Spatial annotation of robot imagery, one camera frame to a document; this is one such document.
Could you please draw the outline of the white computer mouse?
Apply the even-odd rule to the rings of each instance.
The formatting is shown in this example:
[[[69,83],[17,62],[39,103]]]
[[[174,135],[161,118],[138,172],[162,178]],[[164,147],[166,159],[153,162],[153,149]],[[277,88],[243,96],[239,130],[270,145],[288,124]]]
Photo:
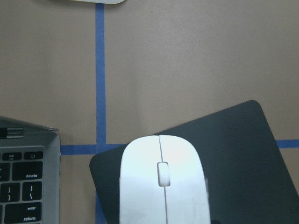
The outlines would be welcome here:
[[[129,143],[120,169],[122,224],[209,224],[201,161],[187,140],[152,135]]]

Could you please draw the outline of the black mouse pad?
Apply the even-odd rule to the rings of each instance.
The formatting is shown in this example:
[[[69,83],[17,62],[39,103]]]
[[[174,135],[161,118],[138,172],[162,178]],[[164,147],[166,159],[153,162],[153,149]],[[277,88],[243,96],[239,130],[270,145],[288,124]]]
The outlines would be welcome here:
[[[206,179],[210,224],[298,223],[299,196],[258,102],[250,100],[154,135],[177,136],[196,149]],[[121,224],[120,169],[127,145],[90,161],[109,224]]]

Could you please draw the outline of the grey laptop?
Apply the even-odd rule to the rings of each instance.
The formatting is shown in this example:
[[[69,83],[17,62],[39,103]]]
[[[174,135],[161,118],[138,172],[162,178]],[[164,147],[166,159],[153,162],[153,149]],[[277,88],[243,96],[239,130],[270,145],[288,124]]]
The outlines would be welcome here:
[[[0,118],[0,222],[58,224],[58,130]]]

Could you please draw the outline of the white desk lamp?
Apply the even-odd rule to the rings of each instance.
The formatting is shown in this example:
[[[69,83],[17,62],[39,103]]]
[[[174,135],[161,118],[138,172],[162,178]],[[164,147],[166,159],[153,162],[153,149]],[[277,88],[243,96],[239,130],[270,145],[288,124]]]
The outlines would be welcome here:
[[[72,1],[81,1],[81,2],[90,2],[90,3],[114,5],[114,4],[122,3],[125,0],[72,0]]]

